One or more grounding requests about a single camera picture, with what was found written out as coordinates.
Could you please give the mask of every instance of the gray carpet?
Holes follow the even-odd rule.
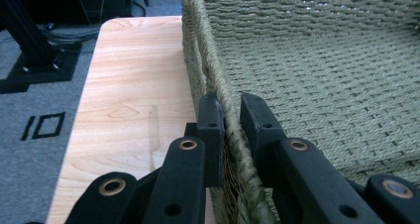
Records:
[[[144,5],[143,0],[136,0]],[[180,0],[150,0],[147,16],[180,15]],[[133,6],[133,15],[144,11]],[[60,26],[79,34],[94,26]],[[0,94],[0,223],[47,220],[96,41],[83,44],[72,81],[31,85],[24,93]],[[7,77],[20,50],[0,32],[0,79]]]

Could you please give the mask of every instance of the light wood surface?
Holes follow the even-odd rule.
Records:
[[[105,23],[93,54],[48,223],[63,223],[98,176],[159,168],[195,114],[180,17]],[[214,223],[207,198],[206,223]]]

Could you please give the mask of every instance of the green woven rope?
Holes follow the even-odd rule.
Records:
[[[195,107],[216,92],[227,115],[228,184],[212,190],[219,223],[275,222],[239,124],[242,92],[263,97],[288,136],[314,142],[345,177],[420,185],[419,5],[183,0]]]

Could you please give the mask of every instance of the black metal stand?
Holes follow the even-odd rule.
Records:
[[[20,0],[0,0],[0,22],[22,50],[7,79],[0,80],[0,94],[25,92],[33,83],[72,79],[81,44],[50,45]]]

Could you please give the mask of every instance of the wooden table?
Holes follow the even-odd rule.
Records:
[[[55,190],[49,223],[63,223],[98,176],[141,178],[159,168],[195,114],[180,17],[128,18],[99,34]],[[214,223],[207,195],[206,223]]]

